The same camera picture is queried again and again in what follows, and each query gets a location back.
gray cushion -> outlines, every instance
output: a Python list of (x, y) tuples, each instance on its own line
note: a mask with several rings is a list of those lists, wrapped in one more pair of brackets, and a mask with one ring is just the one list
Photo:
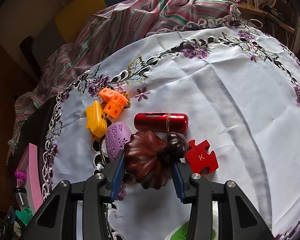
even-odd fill
[(47, 63), (51, 54), (65, 43), (54, 19), (51, 20), (39, 33), (37, 38), (34, 39), (34, 43), (31, 47), (32, 53), (39, 66), (42, 68)]

wooden floor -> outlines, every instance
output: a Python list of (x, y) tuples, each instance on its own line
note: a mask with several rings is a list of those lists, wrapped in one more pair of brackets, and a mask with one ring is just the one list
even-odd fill
[(12, 189), (6, 187), (8, 153), (7, 141), (12, 138), (16, 98), (32, 91), (35, 82), (17, 65), (0, 45), (0, 211), (12, 204)]

blue gripper pad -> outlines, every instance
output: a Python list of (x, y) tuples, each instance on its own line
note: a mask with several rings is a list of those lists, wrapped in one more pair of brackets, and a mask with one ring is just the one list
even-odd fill
[(185, 195), (185, 190), (184, 190), (184, 186), (183, 186), (183, 180), (181, 177), (181, 173), (180, 173), (179, 168), (176, 163), (173, 163), (173, 166), (171, 169), (171, 174), (172, 174), (174, 188), (177, 193), (177, 197), (184, 204), (184, 201), (186, 200), (186, 195)]
[(112, 191), (111, 191), (111, 195), (110, 195), (110, 201), (114, 201), (118, 195), (119, 195), (119, 190), (121, 187), (121, 183), (123, 180), (123, 175), (124, 175), (124, 170), (125, 170), (125, 159), (124, 159), (124, 152), (121, 155), (120, 161), (119, 161), (119, 165), (118, 168), (115, 172), (113, 181), (112, 181)]

red metallic bottle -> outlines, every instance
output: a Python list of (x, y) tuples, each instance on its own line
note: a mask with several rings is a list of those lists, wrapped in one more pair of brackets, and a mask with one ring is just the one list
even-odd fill
[(186, 133), (189, 118), (186, 114), (140, 113), (134, 118), (134, 127), (140, 131)]

yellow toy boat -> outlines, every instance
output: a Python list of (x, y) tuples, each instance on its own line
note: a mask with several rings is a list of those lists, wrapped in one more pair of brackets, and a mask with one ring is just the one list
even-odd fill
[(88, 106), (86, 114), (88, 118), (86, 128), (90, 128), (91, 132), (99, 138), (104, 136), (107, 130), (106, 113), (99, 102), (94, 101), (92, 106)]

